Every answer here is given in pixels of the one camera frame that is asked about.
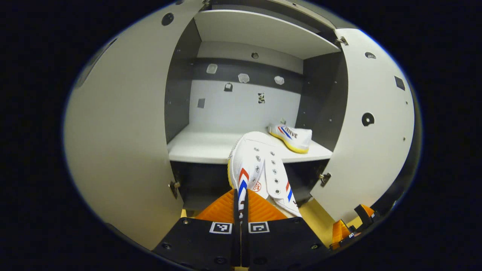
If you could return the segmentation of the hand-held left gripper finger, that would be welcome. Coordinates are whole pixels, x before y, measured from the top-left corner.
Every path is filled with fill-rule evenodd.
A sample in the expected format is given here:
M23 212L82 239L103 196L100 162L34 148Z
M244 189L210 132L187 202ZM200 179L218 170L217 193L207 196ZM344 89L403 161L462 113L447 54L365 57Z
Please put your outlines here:
M240 264L238 193L231 189L197 217L183 217L153 249L186 269L232 269Z
M331 256L303 218L288 218L251 190L245 209L241 263L248 269L316 269Z

